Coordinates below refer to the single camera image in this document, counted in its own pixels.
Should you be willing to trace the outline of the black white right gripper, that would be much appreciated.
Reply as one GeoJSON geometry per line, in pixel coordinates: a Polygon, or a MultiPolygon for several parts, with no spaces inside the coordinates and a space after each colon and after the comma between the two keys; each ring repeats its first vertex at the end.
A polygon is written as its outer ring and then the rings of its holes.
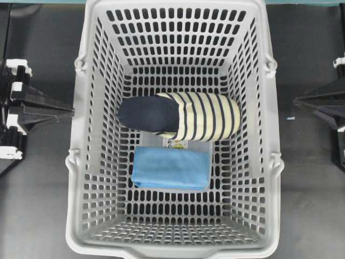
{"type": "Polygon", "coordinates": [[[312,113],[337,130],[339,161],[344,162],[344,56],[333,62],[338,80],[312,89],[294,99],[296,106],[312,109],[312,113]]]}

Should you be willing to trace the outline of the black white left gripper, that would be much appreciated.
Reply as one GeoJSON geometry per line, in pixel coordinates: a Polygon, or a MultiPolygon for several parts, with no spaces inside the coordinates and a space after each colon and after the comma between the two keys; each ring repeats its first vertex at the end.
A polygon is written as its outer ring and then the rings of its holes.
{"type": "Polygon", "coordinates": [[[22,159],[25,137],[34,126],[73,117],[73,105],[24,86],[31,77],[32,69],[26,59],[7,59],[1,68],[1,159],[22,159]],[[26,103],[46,108],[20,107],[11,97],[20,92],[26,103]]]}

